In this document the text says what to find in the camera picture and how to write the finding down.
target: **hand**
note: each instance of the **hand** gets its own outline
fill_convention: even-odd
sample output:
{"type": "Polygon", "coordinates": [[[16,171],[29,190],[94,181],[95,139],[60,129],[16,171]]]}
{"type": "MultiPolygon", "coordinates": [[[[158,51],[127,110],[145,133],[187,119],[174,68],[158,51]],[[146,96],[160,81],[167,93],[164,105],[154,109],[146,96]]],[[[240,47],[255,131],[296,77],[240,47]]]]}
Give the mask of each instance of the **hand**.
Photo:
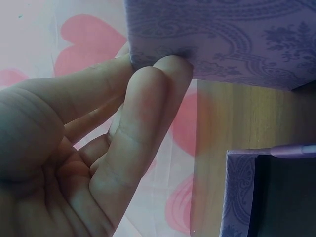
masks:
{"type": "Polygon", "coordinates": [[[1,235],[112,236],[191,78],[179,57],[134,73],[127,54],[1,91],[1,235]],[[115,112],[107,134],[73,147],[115,112]]]}

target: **pink heart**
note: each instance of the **pink heart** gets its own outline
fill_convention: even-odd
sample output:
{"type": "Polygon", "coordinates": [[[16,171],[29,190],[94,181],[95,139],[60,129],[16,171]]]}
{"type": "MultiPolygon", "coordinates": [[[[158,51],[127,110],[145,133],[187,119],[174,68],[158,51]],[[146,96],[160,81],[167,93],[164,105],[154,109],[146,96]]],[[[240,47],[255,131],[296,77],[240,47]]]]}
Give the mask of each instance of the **pink heart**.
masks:
{"type": "Polygon", "coordinates": [[[186,153],[195,156],[198,94],[186,95],[171,125],[174,142],[186,153]]]}
{"type": "Polygon", "coordinates": [[[11,86],[27,78],[27,75],[17,69],[5,69],[0,71],[0,86],[11,86]]]}
{"type": "Polygon", "coordinates": [[[55,63],[56,76],[74,73],[115,57],[126,38],[101,19],[80,14],[68,19],[62,37],[73,43],[63,50],[55,63]]]}
{"type": "Polygon", "coordinates": [[[167,200],[165,217],[168,225],[177,231],[190,235],[190,210],[193,174],[186,178],[167,200]]]}

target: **purple paisley box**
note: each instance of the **purple paisley box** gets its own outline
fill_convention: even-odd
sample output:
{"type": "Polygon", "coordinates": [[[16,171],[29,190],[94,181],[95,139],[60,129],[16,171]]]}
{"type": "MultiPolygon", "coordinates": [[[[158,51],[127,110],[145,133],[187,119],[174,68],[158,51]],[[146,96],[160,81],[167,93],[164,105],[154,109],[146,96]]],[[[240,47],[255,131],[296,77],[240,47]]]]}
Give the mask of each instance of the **purple paisley box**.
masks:
{"type": "Polygon", "coordinates": [[[316,145],[228,151],[220,237],[315,237],[316,145]]]}
{"type": "Polygon", "coordinates": [[[167,55],[194,78],[292,90],[315,80],[315,0],[125,0],[136,69],[167,55]]]}

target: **wooden table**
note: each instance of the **wooden table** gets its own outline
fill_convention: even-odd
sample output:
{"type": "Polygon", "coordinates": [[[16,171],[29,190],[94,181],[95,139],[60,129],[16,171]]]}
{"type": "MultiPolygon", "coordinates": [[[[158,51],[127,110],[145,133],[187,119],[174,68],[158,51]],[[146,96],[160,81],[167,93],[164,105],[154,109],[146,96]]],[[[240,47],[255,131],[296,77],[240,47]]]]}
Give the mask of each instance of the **wooden table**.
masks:
{"type": "Polygon", "coordinates": [[[316,83],[294,92],[198,82],[194,237],[218,237],[226,150],[316,143],[316,83]]]}

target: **fingernail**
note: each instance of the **fingernail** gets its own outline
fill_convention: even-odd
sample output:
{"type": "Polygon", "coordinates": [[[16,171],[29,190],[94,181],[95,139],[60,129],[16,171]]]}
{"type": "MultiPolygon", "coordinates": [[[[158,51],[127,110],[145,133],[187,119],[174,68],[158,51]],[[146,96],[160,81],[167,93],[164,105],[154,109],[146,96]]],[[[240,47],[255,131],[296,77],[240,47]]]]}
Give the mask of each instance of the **fingernail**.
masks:
{"type": "Polygon", "coordinates": [[[120,58],[129,53],[129,43],[126,42],[123,47],[118,51],[115,58],[120,58]]]}

